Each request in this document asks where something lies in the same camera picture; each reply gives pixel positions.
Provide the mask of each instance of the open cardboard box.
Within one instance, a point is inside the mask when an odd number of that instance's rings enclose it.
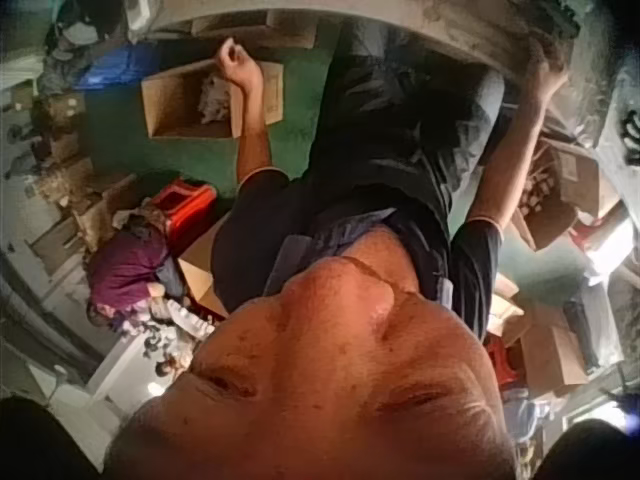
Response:
[[[193,20],[194,37],[233,37],[250,46],[313,48],[318,28],[314,12],[262,10],[233,12]]]
[[[216,222],[178,258],[178,264],[182,269],[193,299],[198,304],[222,317],[227,317],[229,314],[214,291],[214,279],[211,272],[211,250],[216,234],[225,220],[226,217],[223,217]]]
[[[542,199],[540,212],[531,211],[525,217],[519,209],[516,209],[511,217],[511,223],[520,237],[534,251],[551,245],[578,219],[576,208],[561,198],[555,160],[550,149],[548,146],[543,146],[539,152],[540,156],[535,160],[532,172],[547,169],[549,174],[555,177],[555,188],[549,196]]]
[[[524,315],[510,317],[502,331],[505,347],[518,340],[532,398],[548,394],[562,397],[587,383],[578,338],[569,329],[562,309],[541,303],[524,305]]]
[[[264,75],[264,115],[267,125],[283,118],[283,66],[258,62]],[[142,82],[142,100],[147,132],[151,138],[237,138],[242,133],[244,98],[229,84],[229,121],[201,123],[198,110],[202,84],[211,72],[213,60],[203,60],[153,75]]]
[[[591,152],[576,145],[544,140],[556,161],[560,198],[595,219],[604,217],[620,195],[598,166]]]

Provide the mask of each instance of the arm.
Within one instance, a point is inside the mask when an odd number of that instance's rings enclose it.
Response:
[[[220,47],[217,60],[227,80],[236,84],[244,96],[242,136],[236,162],[236,179],[241,185],[252,173],[271,166],[264,120],[264,79],[258,64],[232,38]]]
[[[482,175],[467,221],[484,219],[504,230],[518,206],[551,97],[567,80],[553,42],[532,40],[532,57],[518,111]]]

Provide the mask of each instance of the green floor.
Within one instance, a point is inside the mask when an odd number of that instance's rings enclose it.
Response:
[[[294,177],[307,165],[337,33],[337,25],[324,23],[312,50],[255,53],[285,66],[284,121],[269,128],[269,137],[274,163]],[[91,158],[98,171],[176,171],[211,183],[223,197],[234,195],[234,140],[148,138],[137,85],[90,92],[86,100]]]
[[[279,61],[285,66],[284,120],[270,127],[269,136],[274,163],[292,177],[299,176],[307,165],[337,33],[337,25],[321,23],[313,50],[254,52],[258,59]],[[185,63],[177,49],[175,57],[176,62],[182,58]],[[86,99],[89,150],[98,172],[175,172],[209,182],[221,196],[233,197],[234,140],[149,139],[139,86],[91,92]],[[453,229],[464,218],[473,190],[472,183],[455,205],[450,221]],[[561,302],[575,290],[584,265],[568,238],[536,253],[511,231],[506,233],[500,256],[500,270],[505,275],[527,295],[548,303]]]

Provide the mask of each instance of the sleeve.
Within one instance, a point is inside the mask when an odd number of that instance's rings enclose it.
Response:
[[[486,220],[466,222],[451,242],[453,310],[481,341],[487,331],[501,245],[500,230]]]
[[[238,186],[238,196],[234,209],[236,206],[242,208],[245,204],[261,201],[276,194],[287,185],[289,185],[289,177],[276,167],[265,167],[256,170]]]
[[[216,295],[228,312],[262,292],[269,259],[275,255],[272,249],[279,247],[274,240],[277,233],[271,230],[278,232],[278,213],[286,213],[278,202],[289,185],[279,170],[254,172],[240,185],[233,208],[215,236],[211,271]]]

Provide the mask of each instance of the man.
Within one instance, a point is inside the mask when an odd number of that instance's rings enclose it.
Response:
[[[218,54],[244,92],[238,198],[213,249],[229,319],[114,442],[116,478],[513,478],[482,348],[502,230],[545,109],[566,80],[533,43],[522,101],[452,240],[451,198],[500,107],[485,68],[422,76],[405,36],[345,32],[309,169],[271,164],[259,67]]]
[[[91,257],[87,280],[87,317],[95,325],[116,328],[136,309],[148,312],[147,300],[185,293],[164,236],[135,215]]]

